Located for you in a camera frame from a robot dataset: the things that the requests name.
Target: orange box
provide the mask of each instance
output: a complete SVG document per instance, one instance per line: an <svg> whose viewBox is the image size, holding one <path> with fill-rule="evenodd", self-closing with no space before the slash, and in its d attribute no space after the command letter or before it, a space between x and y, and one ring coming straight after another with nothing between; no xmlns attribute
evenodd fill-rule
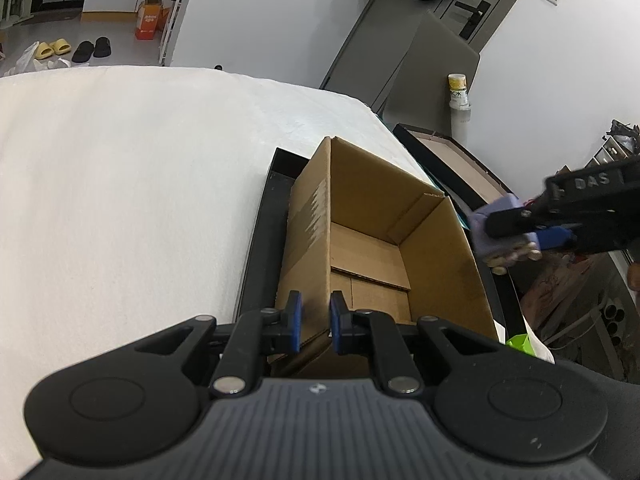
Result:
<svg viewBox="0 0 640 480"><path fill-rule="evenodd" d="M161 11L162 0L145 0L140 4L136 23L137 39L152 40L154 38Z"/></svg>

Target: wooden baseboard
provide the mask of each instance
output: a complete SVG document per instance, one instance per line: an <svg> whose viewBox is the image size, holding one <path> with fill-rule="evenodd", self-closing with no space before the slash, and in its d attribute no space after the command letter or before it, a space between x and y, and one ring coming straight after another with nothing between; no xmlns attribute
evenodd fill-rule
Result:
<svg viewBox="0 0 640 480"><path fill-rule="evenodd" d="M83 12L81 22L135 22L137 12Z"/></svg>

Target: gray door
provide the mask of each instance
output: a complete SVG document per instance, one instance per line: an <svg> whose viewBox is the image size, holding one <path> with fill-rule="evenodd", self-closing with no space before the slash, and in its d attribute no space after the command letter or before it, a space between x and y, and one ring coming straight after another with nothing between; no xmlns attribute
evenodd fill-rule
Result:
<svg viewBox="0 0 640 480"><path fill-rule="evenodd" d="M516 0L373 1L338 54L322 88L355 97L374 112L379 112L425 12L434 12L450 30L460 34L472 13L456 6L456 3L473 8L482 1L489 4L488 10L482 13L478 26L468 37L476 52L480 51ZM429 54L427 44L424 55Z"/></svg>

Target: door handle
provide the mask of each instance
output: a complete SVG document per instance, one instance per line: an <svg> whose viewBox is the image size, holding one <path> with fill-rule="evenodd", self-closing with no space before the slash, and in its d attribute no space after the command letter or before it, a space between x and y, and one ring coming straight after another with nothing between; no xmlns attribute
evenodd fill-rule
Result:
<svg viewBox="0 0 640 480"><path fill-rule="evenodd" d="M460 38L468 41L469 38L471 38L473 31L476 30L476 27L479 25L479 23L482 21L482 18L491 7L491 4L485 0L482 0L477 7L473 7L469 4L456 2L456 7L471 12L471 16L469 16L469 19L466 20L466 24L460 32Z"/></svg>

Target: white tablecloth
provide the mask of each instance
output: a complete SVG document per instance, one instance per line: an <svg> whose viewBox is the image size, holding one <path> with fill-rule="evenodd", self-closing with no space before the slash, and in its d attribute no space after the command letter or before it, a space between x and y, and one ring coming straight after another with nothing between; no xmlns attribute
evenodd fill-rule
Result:
<svg viewBox="0 0 640 480"><path fill-rule="evenodd" d="M340 136L425 180L360 102L215 70L0 79L0 479L45 375L196 314L230 322L274 149Z"/></svg>

